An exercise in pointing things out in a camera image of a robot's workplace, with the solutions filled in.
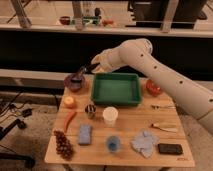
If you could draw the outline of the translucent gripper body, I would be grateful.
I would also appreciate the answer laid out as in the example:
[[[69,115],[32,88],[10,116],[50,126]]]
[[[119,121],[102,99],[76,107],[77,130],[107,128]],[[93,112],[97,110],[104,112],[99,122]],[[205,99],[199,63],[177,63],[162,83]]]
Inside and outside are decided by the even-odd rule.
[[[106,53],[96,55],[91,63],[96,64],[96,67],[92,70],[93,73],[108,73],[114,71],[114,68],[109,63]]]

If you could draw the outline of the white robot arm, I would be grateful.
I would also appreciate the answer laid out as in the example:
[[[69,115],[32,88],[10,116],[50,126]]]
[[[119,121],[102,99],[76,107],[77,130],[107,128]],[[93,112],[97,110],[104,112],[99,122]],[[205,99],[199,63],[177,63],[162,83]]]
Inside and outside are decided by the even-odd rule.
[[[213,91],[157,61],[148,39],[122,42],[115,48],[103,50],[91,63],[98,63],[95,72],[112,72],[124,66],[143,73],[172,97],[213,136]]]

